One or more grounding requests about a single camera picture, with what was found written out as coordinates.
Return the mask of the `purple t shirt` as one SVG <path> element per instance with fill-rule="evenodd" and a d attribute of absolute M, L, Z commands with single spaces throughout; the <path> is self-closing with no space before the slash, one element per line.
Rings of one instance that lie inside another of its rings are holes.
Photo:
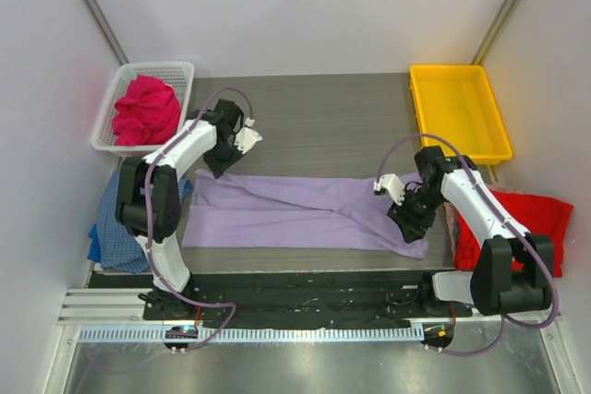
<path fill-rule="evenodd" d="M 422 259 L 388 217 L 392 200 L 371 178 L 196 173 L 184 247 L 349 248 Z"/>

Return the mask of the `yellow plastic tray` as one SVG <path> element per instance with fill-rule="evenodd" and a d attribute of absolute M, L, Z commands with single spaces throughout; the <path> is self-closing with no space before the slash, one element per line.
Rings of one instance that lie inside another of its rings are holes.
<path fill-rule="evenodd" d="M 413 65 L 409 89 L 418 130 L 442 137 L 478 165 L 513 157 L 484 67 Z"/>

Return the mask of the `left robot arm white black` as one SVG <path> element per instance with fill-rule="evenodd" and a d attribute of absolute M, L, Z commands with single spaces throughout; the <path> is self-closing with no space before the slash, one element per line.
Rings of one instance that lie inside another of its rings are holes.
<path fill-rule="evenodd" d="M 197 306 L 189 291 L 191 272 L 180 254 L 176 230 L 181 217 L 180 179 L 202 159 L 214 178 L 244 157 L 236 138 L 244 134 L 245 114 L 233 101 L 220 99 L 211 110 L 185 122 L 154 152 L 128 158 L 120 167 L 115 219 L 142 248 L 157 293 L 167 293 L 165 309 L 175 318 L 190 317 Z"/>

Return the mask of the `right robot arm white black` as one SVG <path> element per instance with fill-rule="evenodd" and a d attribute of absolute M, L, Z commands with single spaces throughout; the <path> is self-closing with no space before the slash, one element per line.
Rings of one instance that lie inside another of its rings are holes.
<path fill-rule="evenodd" d="M 438 208 L 449 203 L 462 216 L 477 241 L 471 271 L 442 271 L 427 278 L 416 296 L 418 307 L 435 316 L 450 302 L 469 304 L 487 316 L 541 311 L 551 307 L 554 293 L 554 245 L 546 235 L 518 222 L 483 182 L 465 156 L 447 156 L 425 147 L 415 156 L 420 181 L 405 185 L 393 173 L 374 184 L 377 195 L 392 200 L 387 215 L 407 243 L 425 237 Z"/>

